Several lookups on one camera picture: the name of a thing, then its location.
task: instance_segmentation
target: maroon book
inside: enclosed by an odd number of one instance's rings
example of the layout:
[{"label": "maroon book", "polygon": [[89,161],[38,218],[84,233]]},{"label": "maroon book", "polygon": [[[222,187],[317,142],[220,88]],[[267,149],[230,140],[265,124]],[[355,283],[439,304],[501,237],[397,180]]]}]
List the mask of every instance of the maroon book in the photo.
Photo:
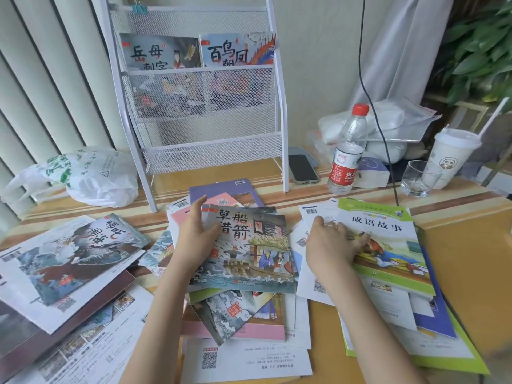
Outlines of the maroon book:
[{"label": "maroon book", "polygon": [[46,350],[63,340],[96,311],[118,296],[135,278],[123,271],[87,302],[53,334],[0,302],[0,382],[9,380],[24,367],[33,363]]}]

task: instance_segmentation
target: green plant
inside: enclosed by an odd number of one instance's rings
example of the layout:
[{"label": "green plant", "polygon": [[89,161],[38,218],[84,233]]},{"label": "green plant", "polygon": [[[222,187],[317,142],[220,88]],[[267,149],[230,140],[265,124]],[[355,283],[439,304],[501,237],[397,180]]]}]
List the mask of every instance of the green plant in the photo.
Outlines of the green plant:
[{"label": "green plant", "polygon": [[[450,87],[450,104],[471,94],[494,102],[512,97],[511,73],[512,0],[499,9],[484,8],[445,31],[431,83]],[[512,100],[504,109],[512,110]]]}]

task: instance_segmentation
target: vertical blind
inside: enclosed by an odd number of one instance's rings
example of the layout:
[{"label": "vertical blind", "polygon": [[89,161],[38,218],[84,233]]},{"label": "vertical blind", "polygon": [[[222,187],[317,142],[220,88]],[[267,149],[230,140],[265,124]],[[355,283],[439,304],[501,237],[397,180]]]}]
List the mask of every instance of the vertical blind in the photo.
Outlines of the vertical blind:
[{"label": "vertical blind", "polygon": [[[99,13],[99,0],[0,0],[0,190],[83,146],[128,151]],[[0,237],[33,206],[0,202]]]}]

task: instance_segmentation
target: wooden table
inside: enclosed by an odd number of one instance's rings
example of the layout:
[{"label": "wooden table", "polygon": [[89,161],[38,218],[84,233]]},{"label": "wooden table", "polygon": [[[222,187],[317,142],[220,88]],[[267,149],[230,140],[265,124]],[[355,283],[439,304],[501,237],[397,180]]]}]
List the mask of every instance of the wooden table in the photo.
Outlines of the wooden table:
[{"label": "wooden table", "polygon": [[[160,175],[155,179],[155,201],[160,212],[151,213],[142,192],[122,209],[84,205],[70,198],[37,206],[0,244],[8,248],[47,229],[83,214],[94,218],[115,212],[141,232],[157,239],[167,227],[165,205],[185,196],[190,186],[249,178],[267,206],[276,206],[292,226],[300,220],[297,205],[330,198],[326,182],[328,169],[318,169],[316,185],[290,184],[283,193],[281,172],[272,160],[234,164]],[[355,189],[356,199],[394,204],[393,190]],[[510,271],[512,270],[512,202],[475,183],[455,178],[443,190],[427,198],[399,193],[402,206],[411,210],[414,221],[426,230],[427,250],[442,290],[462,319],[471,339],[483,355],[512,342]],[[157,279],[138,272],[142,284],[152,289]],[[314,375],[300,383],[364,383],[355,358],[345,355],[342,329],[334,307],[310,302]]]}]

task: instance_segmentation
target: smartphone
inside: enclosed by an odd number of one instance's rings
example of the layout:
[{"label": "smartphone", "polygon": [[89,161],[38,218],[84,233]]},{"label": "smartphone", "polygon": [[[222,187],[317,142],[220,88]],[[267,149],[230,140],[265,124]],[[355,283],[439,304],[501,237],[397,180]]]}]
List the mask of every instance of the smartphone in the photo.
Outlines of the smartphone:
[{"label": "smartphone", "polygon": [[291,179],[297,184],[318,183],[318,175],[306,155],[288,155]]}]

